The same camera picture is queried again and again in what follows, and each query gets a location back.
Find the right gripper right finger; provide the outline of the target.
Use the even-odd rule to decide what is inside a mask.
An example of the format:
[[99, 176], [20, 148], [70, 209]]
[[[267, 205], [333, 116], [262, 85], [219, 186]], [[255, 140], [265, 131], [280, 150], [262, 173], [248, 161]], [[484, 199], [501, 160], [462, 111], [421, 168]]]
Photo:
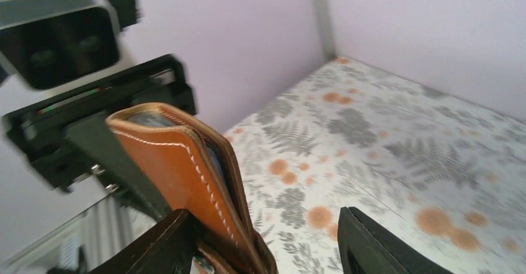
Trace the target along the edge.
[[341, 208], [338, 226], [345, 274], [452, 274], [356, 207]]

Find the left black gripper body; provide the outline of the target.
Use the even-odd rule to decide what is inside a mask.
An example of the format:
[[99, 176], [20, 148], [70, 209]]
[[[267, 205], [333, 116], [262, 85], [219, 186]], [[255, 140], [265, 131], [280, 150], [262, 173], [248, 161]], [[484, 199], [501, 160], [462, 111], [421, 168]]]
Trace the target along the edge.
[[9, 141], [53, 188], [68, 192], [97, 161], [67, 140], [68, 128], [98, 113], [145, 102], [167, 102], [194, 115], [184, 64], [163, 55], [2, 116]]

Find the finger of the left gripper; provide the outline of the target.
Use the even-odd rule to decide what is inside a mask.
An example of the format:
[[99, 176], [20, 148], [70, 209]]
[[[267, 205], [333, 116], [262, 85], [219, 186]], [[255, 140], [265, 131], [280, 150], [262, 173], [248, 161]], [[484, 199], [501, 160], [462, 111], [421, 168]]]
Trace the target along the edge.
[[89, 167], [99, 165], [95, 178], [117, 202], [162, 219], [171, 211], [167, 201], [117, 141], [107, 117], [97, 113], [68, 125], [66, 140], [87, 156]]

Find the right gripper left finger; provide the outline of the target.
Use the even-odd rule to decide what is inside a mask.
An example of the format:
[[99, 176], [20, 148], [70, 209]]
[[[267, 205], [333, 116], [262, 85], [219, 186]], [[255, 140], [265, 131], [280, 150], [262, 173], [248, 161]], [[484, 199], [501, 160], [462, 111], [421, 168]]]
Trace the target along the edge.
[[189, 274], [205, 226], [178, 209], [89, 274]]

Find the brown leather card holder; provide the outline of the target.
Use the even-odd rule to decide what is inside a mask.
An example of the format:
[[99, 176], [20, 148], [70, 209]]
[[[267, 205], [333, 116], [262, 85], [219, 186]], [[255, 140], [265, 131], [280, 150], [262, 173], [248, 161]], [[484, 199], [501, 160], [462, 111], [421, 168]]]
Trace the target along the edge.
[[105, 120], [173, 210], [190, 211], [206, 232], [197, 242], [202, 273], [277, 273], [254, 229], [231, 143], [172, 105], [139, 104]]

